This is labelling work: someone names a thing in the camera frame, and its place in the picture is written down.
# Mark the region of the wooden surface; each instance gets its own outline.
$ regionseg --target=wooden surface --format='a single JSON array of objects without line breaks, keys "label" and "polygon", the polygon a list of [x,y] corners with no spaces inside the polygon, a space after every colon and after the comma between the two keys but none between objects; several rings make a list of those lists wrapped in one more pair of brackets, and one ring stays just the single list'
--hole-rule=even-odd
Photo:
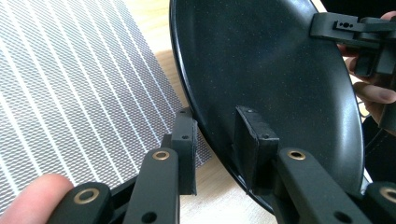
[{"label": "wooden surface", "polygon": [[[181,88],[169,35],[168,0],[125,0],[158,63],[183,105],[188,105]],[[324,11],[319,0],[314,0]],[[180,221],[190,223],[276,223],[233,181],[219,160],[213,158],[197,170],[197,196],[182,196]]]}]

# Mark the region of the black plate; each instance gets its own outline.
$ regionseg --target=black plate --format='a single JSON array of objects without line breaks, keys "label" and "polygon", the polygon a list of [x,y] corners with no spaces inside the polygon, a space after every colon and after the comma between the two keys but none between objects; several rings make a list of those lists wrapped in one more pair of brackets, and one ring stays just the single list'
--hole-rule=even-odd
[{"label": "black plate", "polygon": [[[347,191],[363,173],[361,121],[341,54],[309,37],[308,0],[173,0],[177,69],[201,131],[234,177],[236,105],[258,110],[281,147],[311,152]],[[250,196],[272,211],[269,195]]]}]

